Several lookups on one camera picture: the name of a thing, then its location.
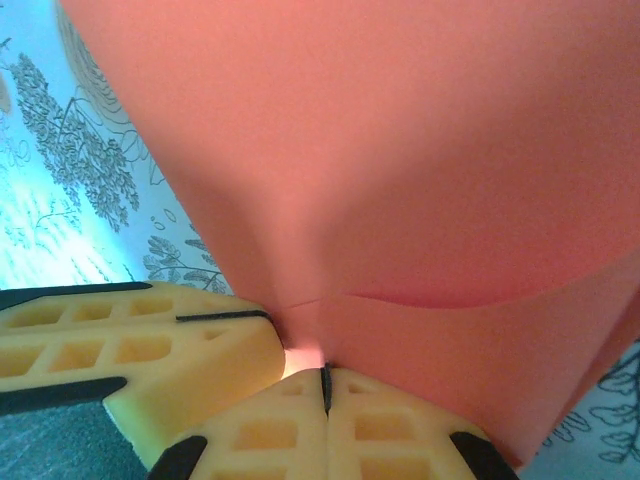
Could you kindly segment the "floral patterned table cover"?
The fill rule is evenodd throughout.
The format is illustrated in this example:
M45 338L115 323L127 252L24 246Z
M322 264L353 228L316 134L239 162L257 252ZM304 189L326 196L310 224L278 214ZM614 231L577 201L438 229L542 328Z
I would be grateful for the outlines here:
M47 145L24 122L17 82L32 99L83 121L106 172L130 180L95 207L64 186ZM166 280L229 286L136 131L110 127L74 80L53 0L0 0L0 291ZM640 341L556 427L521 480L640 480Z

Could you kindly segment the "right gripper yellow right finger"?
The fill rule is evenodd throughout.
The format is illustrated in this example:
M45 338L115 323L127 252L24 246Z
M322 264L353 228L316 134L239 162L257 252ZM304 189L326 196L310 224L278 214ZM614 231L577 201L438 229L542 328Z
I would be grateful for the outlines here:
M328 480L520 480L467 419L394 386L324 366Z

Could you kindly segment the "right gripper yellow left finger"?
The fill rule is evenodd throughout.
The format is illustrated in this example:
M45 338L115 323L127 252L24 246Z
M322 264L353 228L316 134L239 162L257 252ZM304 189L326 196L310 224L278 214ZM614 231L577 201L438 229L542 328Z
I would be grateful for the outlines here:
M299 371L180 434L146 480L327 480L329 368Z

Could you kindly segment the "orange square paper sheet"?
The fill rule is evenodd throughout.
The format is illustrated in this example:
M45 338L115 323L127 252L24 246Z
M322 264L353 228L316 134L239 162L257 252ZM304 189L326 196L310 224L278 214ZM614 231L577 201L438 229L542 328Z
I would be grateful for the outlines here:
M513 463L640 337L640 0L60 0L232 289Z

